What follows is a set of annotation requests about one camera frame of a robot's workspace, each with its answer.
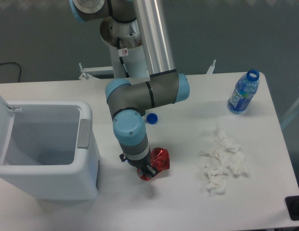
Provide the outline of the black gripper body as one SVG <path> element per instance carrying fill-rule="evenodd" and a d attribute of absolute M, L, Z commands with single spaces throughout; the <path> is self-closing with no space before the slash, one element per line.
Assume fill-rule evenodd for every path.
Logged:
<path fill-rule="evenodd" d="M 140 160 L 131 160 L 128 159 L 124 154 L 120 154 L 119 158 L 121 162 L 127 161 L 131 166 L 136 167 L 136 168 L 142 168 L 150 164 L 150 151 L 147 153 L 147 155 L 144 158 L 141 158 Z"/>

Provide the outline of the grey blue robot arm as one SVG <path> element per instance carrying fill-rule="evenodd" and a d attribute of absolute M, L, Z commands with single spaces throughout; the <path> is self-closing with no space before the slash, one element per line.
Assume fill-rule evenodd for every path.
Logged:
<path fill-rule="evenodd" d="M 72 0 L 73 15 L 101 19 L 100 34 L 112 56 L 114 80 L 105 88 L 122 162 L 149 180 L 169 168 L 169 155 L 151 149 L 143 116 L 149 109 L 186 100 L 187 77 L 177 72 L 160 0 Z"/>

